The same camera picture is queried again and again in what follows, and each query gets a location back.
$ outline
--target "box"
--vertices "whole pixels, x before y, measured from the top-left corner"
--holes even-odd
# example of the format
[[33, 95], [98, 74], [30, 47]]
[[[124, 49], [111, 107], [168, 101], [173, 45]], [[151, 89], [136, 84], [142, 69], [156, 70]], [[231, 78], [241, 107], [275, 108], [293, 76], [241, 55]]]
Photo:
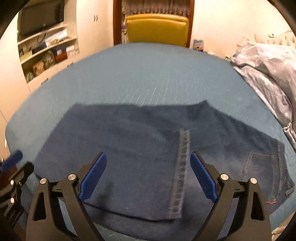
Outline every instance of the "box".
[[58, 42], [61, 42], [61, 41], [65, 40], [67, 37], [68, 37], [67, 29], [64, 29], [62, 31], [59, 31], [59, 32], [49, 36], [48, 38], [46, 38], [44, 40], [44, 42], [46, 43], [46, 46], [49, 47], [51, 40], [57, 39]]
[[61, 45], [51, 48], [51, 51], [53, 52], [54, 57], [57, 57], [63, 53], [66, 53], [66, 49], [67, 49], [67, 45], [64, 43], [64, 44], [61, 44]]
[[62, 62], [63, 60], [67, 59], [67, 53], [62, 53], [59, 56], [55, 56], [54, 59], [56, 61], [56, 63]]

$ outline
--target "cable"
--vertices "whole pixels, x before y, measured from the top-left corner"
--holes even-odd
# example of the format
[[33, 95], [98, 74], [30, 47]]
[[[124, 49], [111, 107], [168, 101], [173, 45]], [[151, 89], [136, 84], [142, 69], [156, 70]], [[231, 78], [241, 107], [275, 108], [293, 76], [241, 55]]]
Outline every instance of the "cable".
[[[28, 47], [30, 47], [30, 40], [28, 40]], [[31, 51], [31, 47], [29, 48], [29, 51]]]
[[38, 39], [39, 39], [39, 37], [40, 37], [40, 35], [39, 35], [38, 38], [37, 38], [37, 42], [38, 42], [38, 43], [41, 43], [41, 42], [44, 40], [45, 35], [46, 35], [46, 34], [44, 34], [43, 39], [42, 39], [40, 42], [38, 42]]

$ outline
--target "gray duvet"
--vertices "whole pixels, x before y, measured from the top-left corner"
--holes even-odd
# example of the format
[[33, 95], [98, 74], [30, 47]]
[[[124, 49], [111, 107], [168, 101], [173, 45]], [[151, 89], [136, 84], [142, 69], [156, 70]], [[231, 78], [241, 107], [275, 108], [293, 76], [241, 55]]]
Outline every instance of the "gray duvet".
[[289, 46], [248, 42], [231, 61], [277, 118], [296, 150], [296, 51]]

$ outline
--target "wooden door frame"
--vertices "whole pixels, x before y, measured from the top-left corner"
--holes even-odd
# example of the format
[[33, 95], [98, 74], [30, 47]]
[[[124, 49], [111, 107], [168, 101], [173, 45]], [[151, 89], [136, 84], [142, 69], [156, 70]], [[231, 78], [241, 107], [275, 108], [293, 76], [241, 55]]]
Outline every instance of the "wooden door frame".
[[[113, 41], [114, 45], [121, 44], [121, 5], [122, 0], [113, 0]], [[189, 28], [186, 47], [190, 46], [194, 15], [194, 0], [190, 0], [189, 8]]]

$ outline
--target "bag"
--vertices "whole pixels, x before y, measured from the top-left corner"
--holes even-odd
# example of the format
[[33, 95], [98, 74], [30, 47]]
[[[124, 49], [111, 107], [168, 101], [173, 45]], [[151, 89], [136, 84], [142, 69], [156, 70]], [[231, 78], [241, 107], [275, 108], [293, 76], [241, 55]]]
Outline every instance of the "bag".
[[34, 78], [35, 78], [35, 76], [34, 76], [34, 74], [32, 72], [28, 72], [26, 74], [26, 81], [27, 81], [27, 83], [29, 83]]
[[42, 56], [42, 61], [44, 63], [44, 69], [47, 70], [50, 67], [55, 65], [55, 60], [54, 60], [54, 54], [52, 51], [47, 51], [43, 56]]
[[43, 72], [44, 72], [44, 63], [42, 60], [36, 63], [35, 65], [33, 65], [33, 73], [35, 76], [38, 76]]

